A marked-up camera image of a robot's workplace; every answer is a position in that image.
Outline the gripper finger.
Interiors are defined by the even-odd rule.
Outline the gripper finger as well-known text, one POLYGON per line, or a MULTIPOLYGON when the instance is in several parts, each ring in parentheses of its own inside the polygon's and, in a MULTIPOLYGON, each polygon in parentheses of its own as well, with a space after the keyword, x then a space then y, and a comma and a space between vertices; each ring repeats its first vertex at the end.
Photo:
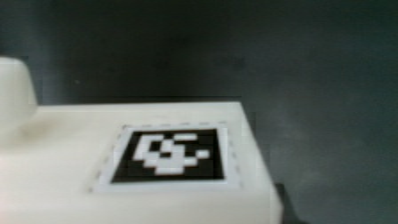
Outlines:
POLYGON ((275 184, 277 194, 283 202, 283 224, 309 224, 297 215, 290 194, 283 183, 275 184))

